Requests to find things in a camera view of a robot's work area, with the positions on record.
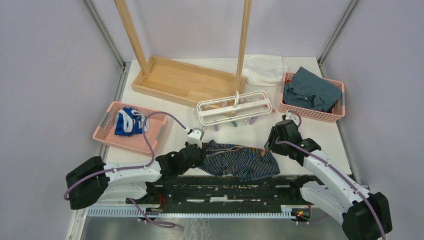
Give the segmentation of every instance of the navy striped fabric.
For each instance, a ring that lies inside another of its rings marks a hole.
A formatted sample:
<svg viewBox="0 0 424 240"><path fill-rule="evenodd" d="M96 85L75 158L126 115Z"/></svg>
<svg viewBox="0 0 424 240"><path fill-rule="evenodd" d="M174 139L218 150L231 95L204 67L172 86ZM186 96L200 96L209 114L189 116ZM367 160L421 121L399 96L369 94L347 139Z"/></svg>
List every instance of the navy striped fabric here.
<svg viewBox="0 0 424 240"><path fill-rule="evenodd" d="M204 147L208 154L236 147L236 144L216 143L211 140ZM280 173L276 159L269 151L260 148L244 147L205 157L199 168L214 176L233 175L241 182L272 177Z"/></svg>

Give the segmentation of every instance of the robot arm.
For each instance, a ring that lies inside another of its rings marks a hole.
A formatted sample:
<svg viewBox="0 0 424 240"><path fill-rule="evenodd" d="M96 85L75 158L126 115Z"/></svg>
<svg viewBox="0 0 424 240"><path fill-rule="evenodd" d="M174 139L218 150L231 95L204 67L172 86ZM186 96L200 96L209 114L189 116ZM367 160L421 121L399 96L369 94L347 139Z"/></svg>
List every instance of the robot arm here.
<svg viewBox="0 0 424 240"><path fill-rule="evenodd" d="M206 155L202 149L204 131L200 128L188 128L186 131L184 148L157 156L155 161L145 166L139 163L105 163L100 156L88 159L66 175L69 189L80 182L68 190L70 208L83 209L98 201L140 199L147 194L146 183L173 179L190 168L201 166Z"/></svg>
<svg viewBox="0 0 424 240"><path fill-rule="evenodd" d="M283 120L273 126L264 148L289 156L322 181L324 185L319 185L306 176L296 185L301 197L341 224L350 240L378 239L381 232L392 230L387 198L380 192L371 194L353 181L331 162L314 140L302 139L293 120Z"/></svg>

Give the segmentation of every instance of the pink plastic basket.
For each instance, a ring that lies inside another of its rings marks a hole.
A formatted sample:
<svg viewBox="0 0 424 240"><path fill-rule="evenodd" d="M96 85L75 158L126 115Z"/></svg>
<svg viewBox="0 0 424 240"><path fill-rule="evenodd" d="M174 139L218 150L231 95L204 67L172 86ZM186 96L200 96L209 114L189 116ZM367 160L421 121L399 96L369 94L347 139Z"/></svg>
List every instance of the pink plastic basket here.
<svg viewBox="0 0 424 240"><path fill-rule="evenodd" d="M295 75L295 73L292 73L292 72L284 73L284 76L283 76L284 84L289 83L292 80L294 75ZM284 91L281 91L279 111L281 113L285 113L288 110L292 110L292 111L299 113L302 117L305 117L305 118L308 118L308 119L315 119L315 120L328 122L328 123L334 123L337 120L339 120L341 117L343 117L345 115L345 85L341 81L330 80L330 79L326 79L326 78L323 78L323 79L326 80L327 82L333 84L334 86L338 87L341 90L341 97L335 103L334 107L331 110L331 113L327 113L327 112L323 112L323 111L310 110L310 109L303 108L303 107L284 104L283 103L283 92Z"/></svg>
<svg viewBox="0 0 424 240"><path fill-rule="evenodd" d="M132 136L115 135L115 118L118 111L124 107L133 108L134 110L140 111L145 115L157 112L156 110L114 101L107 109L107 113L104 116L102 123L95 130L93 139L109 146L129 150L135 153L151 155L152 153L150 152L142 134L135 134ZM152 115L149 119L150 125L149 131L146 132L146 137L152 146L153 151L156 152L163 133L168 126L168 116L166 114L160 113Z"/></svg>

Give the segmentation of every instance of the wooden post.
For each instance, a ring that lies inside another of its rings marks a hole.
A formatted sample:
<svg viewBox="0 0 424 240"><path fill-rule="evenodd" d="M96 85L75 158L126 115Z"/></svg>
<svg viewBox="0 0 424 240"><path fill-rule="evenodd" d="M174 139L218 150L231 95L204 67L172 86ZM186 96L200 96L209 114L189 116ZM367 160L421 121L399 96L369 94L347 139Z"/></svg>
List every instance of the wooden post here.
<svg viewBox="0 0 424 240"><path fill-rule="evenodd" d="M242 78L243 61L245 60L246 39L248 37L249 18L252 0L244 0L243 22L241 24L240 47L238 49L237 72L235 74L235 91L239 90Z"/></svg>
<svg viewBox="0 0 424 240"><path fill-rule="evenodd" d="M141 67L141 74L143 77L148 78L150 69L147 66L145 54L140 44L139 36L137 36L136 28L134 27L133 20L131 19L130 11L128 10L125 0L115 0L116 9L119 12L120 19L122 20L126 34L128 35L129 42L134 50L135 57Z"/></svg>

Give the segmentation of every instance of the white table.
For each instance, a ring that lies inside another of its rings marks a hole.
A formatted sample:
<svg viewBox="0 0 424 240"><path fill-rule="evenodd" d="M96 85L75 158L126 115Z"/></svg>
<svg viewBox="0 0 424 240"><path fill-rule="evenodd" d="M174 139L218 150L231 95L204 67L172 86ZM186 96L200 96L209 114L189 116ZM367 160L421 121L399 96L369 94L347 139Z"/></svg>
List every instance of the white table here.
<svg viewBox="0 0 424 240"><path fill-rule="evenodd" d="M200 58L200 59L177 59L178 61L196 64L203 67L236 72L237 58ZM315 57L283 57L283 63L290 67L289 72L296 72L299 67L311 71L321 76ZM165 111L178 118L188 128L201 128L196 110L192 107L177 104L174 102L162 100L145 94L135 92L131 84L140 72L140 66L136 60L133 60L129 69L128 78L122 95L121 102L146 107L158 111ZM242 124L238 121L238 127L231 123L219 125L219 131L215 132L214 127L207 127L204 131L203 142L215 140L217 143L239 144L256 148L263 148L266 143L271 126L281 121L282 114L278 112L281 86L261 87L246 84L243 92L264 91L268 94L276 113L260 116L253 125ZM165 131L162 142L157 149L156 155L167 154L172 151L179 151L184 147L187 140L187 133L172 119L168 118L169 125ZM302 118L302 124L299 128L302 137L312 138L327 153L328 157L338 165L346 174L352 174L348 159L343 147L342 139L339 134L336 123L327 123L308 118ZM273 154L278 161L281 175L311 175L312 173L300 166L295 160L287 156ZM106 162L108 163L144 163L150 160L147 155L142 155L116 147L109 147ZM185 173L186 176L209 175L208 173L195 168Z"/></svg>

